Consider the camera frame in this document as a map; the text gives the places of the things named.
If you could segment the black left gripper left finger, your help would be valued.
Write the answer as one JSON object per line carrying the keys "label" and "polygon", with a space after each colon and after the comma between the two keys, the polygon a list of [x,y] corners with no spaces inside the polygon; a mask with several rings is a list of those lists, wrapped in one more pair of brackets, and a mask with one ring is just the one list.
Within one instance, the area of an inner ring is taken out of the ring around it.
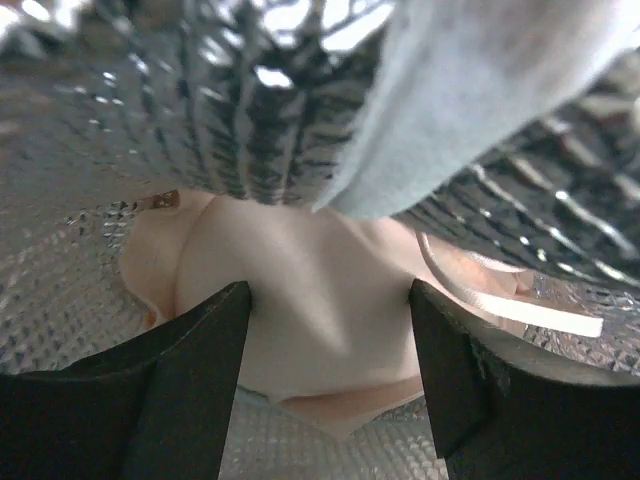
{"label": "black left gripper left finger", "polygon": [[58,371],[1,379],[5,479],[214,479],[250,313],[246,283]]}

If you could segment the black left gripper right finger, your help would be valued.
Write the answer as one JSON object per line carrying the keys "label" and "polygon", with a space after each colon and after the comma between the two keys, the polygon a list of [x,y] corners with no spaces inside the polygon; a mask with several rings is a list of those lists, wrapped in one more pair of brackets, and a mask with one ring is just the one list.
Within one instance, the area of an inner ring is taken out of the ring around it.
{"label": "black left gripper right finger", "polygon": [[409,302],[450,478],[638,478],[638,378],[534,346],[419,280]]}

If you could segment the cream round laundry bag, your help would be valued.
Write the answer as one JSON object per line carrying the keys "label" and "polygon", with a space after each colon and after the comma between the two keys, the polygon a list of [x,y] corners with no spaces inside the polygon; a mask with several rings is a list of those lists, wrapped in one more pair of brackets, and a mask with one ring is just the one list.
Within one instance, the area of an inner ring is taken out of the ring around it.
{"label": "cream round laundry bag", "polygon": [[[120,270],[179,191],[528,270],[601,333],[484,322],[639,380],[635,1],[3,2],[1,379],[181,316],[154,322]],[[424,389],[338,438],[240,369],[214,479],[452,479]]]}

